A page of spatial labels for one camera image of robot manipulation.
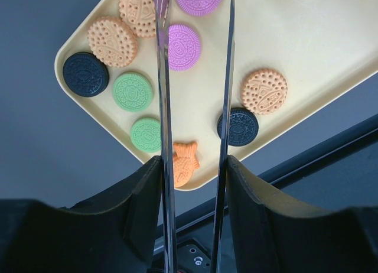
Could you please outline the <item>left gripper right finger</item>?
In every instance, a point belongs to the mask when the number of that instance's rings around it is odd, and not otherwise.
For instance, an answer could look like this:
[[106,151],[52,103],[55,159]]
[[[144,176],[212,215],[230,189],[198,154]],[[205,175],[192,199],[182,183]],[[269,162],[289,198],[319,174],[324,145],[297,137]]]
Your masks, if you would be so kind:
[[338,212],[280,191],[229,155],[235,5],[230,4],[211,272],[221,270],[229,214],[238,272],[376,272],[377,208]]

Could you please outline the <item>green sandwich cookie upper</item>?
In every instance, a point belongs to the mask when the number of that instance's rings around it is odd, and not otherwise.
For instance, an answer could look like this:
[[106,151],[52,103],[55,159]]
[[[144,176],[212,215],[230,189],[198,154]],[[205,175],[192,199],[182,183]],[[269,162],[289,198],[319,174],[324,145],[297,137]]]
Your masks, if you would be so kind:
[[121,109],[141,112],[151,104],[154,93],[150,81],[144,75],[126,72],[113,82],[112,96]]

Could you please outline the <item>green sandwich cookie lower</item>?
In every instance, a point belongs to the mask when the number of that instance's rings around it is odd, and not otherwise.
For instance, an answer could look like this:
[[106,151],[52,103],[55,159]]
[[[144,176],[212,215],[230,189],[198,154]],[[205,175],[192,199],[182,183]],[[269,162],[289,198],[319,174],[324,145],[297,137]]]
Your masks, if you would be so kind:
[[131,127],[130,138],[140,151],[153,153],[161,149],[161,124],[154,118],[138,119]]

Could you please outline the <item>tan biscuit top right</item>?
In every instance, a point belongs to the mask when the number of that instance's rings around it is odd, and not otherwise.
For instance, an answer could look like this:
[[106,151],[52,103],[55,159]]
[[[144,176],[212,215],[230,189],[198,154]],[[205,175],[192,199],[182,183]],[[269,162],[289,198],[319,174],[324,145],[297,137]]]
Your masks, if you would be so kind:
[[156,36],[154,0],[119,0],[119,13],[137,37]]

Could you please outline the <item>tan biscuit lower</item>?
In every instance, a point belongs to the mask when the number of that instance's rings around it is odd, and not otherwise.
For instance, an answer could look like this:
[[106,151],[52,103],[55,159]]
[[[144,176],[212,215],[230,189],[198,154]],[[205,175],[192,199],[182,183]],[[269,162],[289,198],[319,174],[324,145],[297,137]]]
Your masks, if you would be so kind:
[[276,112],[286,101],[288,83],[277,70],[260,69],[245,78],[241,100],[243,106],[257,115]]

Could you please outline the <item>black sandwich cookie upper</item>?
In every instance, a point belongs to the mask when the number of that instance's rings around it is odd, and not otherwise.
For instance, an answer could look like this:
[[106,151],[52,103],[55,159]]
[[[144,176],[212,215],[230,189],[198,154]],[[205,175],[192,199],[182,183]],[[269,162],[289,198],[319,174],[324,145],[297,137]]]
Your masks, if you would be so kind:
[[92,53],[77,52],[63,64],[63,78],[76,95],[92,98],[101,94],[109,84],[109,72],[104,63]]

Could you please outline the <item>tan biscuit top left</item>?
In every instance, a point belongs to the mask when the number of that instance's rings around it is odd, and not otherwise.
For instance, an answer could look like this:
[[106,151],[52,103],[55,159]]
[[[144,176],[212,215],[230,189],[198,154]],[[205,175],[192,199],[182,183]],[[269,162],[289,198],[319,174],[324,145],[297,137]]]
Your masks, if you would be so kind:
[[87,40],[97,59],[110,67],[126,67],[138,53],[135,34],[120,18],[98,18],[89,27]]

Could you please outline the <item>orange fish cookie lower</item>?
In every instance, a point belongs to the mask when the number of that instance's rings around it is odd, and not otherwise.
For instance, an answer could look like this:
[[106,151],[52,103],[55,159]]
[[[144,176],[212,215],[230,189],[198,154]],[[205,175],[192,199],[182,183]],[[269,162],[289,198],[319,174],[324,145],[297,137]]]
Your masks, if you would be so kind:
[[179,188],[187,184],[195,170],[200,168],[200,164],[196,157],[197,143],[191,142],[188,144],[177,143],[173,144],[173,170],[174,170],[174,187]]

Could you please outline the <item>black sandwich cookie lower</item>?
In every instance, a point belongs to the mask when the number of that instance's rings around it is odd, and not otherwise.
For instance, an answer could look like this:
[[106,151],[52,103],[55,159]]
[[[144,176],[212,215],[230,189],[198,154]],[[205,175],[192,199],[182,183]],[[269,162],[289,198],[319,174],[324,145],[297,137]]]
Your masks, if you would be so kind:
[[242,147],[255,140],[259,122],[254,113],[246,108],[231,108],[229,123],[229,145]]

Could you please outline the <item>tan biscuit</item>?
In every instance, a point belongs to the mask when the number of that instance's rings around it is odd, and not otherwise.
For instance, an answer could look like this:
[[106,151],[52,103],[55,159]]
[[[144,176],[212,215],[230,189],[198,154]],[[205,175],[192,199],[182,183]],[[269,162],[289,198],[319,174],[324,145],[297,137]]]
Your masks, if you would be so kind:
[[241,100],[243,106],[257,115],[276,112],[286,101],[288,83],[277,70],[260,69],[245,78]]
[[137,37],[156,36],[154,0],[119,0],[119,13]]
[[138,53],[135,34],[120,18],[98,18],[89,27],[87,40],[97,59],[110,67],[126,67]]

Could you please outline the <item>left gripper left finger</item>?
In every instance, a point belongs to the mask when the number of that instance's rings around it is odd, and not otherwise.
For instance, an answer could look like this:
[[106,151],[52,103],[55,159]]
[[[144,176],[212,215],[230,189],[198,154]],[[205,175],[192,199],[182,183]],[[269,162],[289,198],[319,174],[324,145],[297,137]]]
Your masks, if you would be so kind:
[[177,271],[168,68],[170,0],[154,1],[161,155],[70,209],[37,200],[2,200],[2,272],[147,272],[160,210],[165,215],[164,270]]

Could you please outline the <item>black sandwich cookie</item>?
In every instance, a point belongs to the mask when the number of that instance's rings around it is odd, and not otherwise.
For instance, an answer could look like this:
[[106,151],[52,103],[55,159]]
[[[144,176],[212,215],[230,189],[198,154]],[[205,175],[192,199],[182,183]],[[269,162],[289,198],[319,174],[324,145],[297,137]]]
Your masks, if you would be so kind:
[[92,53],[77,52],[63,64],[63,78],[76,95],[92,98],[101,94],[109,84],[109,72],[104,63]]
[[254,113],[246,108],[231,108],[229,123],[229,145],[242,147],[255,140],[259,122]]

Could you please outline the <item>yellow cookie tray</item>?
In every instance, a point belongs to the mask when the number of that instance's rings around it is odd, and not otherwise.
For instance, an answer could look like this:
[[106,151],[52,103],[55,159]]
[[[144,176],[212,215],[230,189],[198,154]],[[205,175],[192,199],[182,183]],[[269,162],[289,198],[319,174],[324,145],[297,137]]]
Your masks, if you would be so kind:
[[[170,72],[172,139],[198,143],[200,168],[182,187],[191,191],[217,176],[230,0],[211,14],[186,14],[175,0],[170,22],[200,37],[199,61]],[[259,69],[281,72],[288,95],[277,111],[258,116],[256,139],[229,154],[243,160],[377,72],[377,0],[235,0],[232,106]]]

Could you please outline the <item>green sandwich cookie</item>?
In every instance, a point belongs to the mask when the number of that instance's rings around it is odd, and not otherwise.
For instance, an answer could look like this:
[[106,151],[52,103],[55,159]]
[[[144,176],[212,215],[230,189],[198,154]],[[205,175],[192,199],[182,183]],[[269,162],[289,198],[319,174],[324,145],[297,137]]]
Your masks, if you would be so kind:
[[154,118],[138,119],[131,127],[130,138],[140,151],[153,153],[161,149],[161,124]]
[[144,75],[126,72],[113,82],[112,96],[121,109],[141,112],[151,104],[154,93],[150,81]]

